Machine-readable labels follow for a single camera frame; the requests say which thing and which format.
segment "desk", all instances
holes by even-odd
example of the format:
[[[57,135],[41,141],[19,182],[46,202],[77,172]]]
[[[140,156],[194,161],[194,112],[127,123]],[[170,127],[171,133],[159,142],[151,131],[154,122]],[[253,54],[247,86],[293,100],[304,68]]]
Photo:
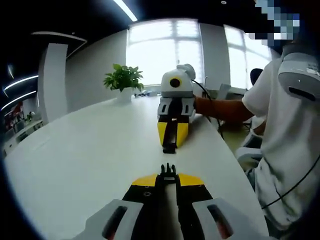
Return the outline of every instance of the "desk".
[[[38,120],[35,122],[31,122],[30,124],[26,125],[23,129],[18,131],[12,138],[10,138],[8,141],[6,141],[3,145],[3,150],[5,150],[6,154],[10,154],[18,145],[19,140],[18,138],[20,135],[28,131],[29,129],[33,128],[36,125],[39,125],[42,123],[42,120]]]
[[[72,238],[88,217],[131,183],[175,164],[199,176],[213,197],[222,197],[268,235],[263,211],[236,158],[209,121],[199,116],[176,154],[164,154],[157,129],[159,97],[115,100],[72,112],[40,128],[7,156],[14,193],[45,239]]]

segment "bright window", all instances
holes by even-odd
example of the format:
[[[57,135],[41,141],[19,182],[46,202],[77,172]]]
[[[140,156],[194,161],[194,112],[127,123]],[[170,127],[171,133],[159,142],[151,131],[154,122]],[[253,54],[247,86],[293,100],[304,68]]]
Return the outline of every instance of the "bright window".
[[[196,81],[204,78],[200,28],[194,19],[162,19],[130,26],[126,64],[143,71],[145,86],[160,85],[165,72],[191,64]]]
[[[264,69],[272,60],[268,46],[258,39],[250,39],[244,31],[224,25],[230,61],[232,87],[250,89],[252,69]]]

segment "cable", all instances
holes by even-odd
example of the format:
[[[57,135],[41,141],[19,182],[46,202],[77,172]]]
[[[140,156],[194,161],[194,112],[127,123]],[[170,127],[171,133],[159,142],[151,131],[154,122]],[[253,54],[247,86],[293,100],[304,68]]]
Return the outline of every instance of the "cable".
[[[276,199],[276,200],[274,200],[273,202],[270,202],[269,204],[263,206],[262,209],[265,209],[265,208],[269,207],[270,205],[278,202],[279,200],[283,199],[286,195],[288,195],[292,190],[294,190],[294,189],[309,175],[309,173],[314,169],[314,167],[316,166],[316,164],[317,164],[317,162],[318,162],[319,159],[320,159],[320,154],[319,154],[318,158],[315,160],[315,162],[314,162],[314,164],[312,165],[312,167],[310,168],[310,170],[304,175],[303,178],[301,178],[300,181],[298,181],[298,182],[296,183],[296,185],[294,185],[289,191],[287,191],[285,194],[283,194],[282,196],[280,196],[278,199]]]
[[[210,97],[210,95],[209,95],[209,93],[207,92],[207,90],[206,90],[200,83],[198,83],[197,81],[192,80],[192,82],[194,82],[194,83],[197,84],[200,88],[202,88],[202,90],[205,92],[207,98],[210,100],[212,106],[214,106],[214,103],[212,102],[212,98]],[[220,121],[219,121],[218,118],[216,118],[216,121],[218,122],[218,131],[219,131],[222,139],[225,140],[224,135],[223,135],[223,132],[222,132],[222,128],[221,128]]]

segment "white pot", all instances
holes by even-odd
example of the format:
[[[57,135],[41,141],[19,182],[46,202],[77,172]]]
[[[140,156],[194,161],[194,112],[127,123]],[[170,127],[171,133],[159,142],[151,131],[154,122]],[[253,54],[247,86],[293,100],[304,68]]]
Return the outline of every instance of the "white pot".
[[[117,101],[121,104],[131,103],[132,98],[132,88],[126,87],[121,92],[119,90],[119,94],[117,96]]]

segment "ceiling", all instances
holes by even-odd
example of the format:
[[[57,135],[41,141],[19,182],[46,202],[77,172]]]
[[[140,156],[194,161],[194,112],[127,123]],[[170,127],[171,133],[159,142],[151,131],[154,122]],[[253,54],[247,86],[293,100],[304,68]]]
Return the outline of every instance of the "ceiling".
[[[256,38],[274,33],[274,22],[255,7],[254,0],[123,0],[139,21],[159,18],[194,18],[200,23],[227,24]],[[48,42],[61,39],[31,35],[37,31],[52,31],[88,40],[85,47],[97,40],[124,30],[133,22],[113,0],[33,0],[1,3],[4,42],[0,46],[0,80],[4,88],[9,83],[36,75],[43,50]],[[77,41],[70,42],[72,50]],[[14,79],[8,74],[13,66]],[[8,97],[0,93],[1,105],[37,89],[37,79],[16,85]]]

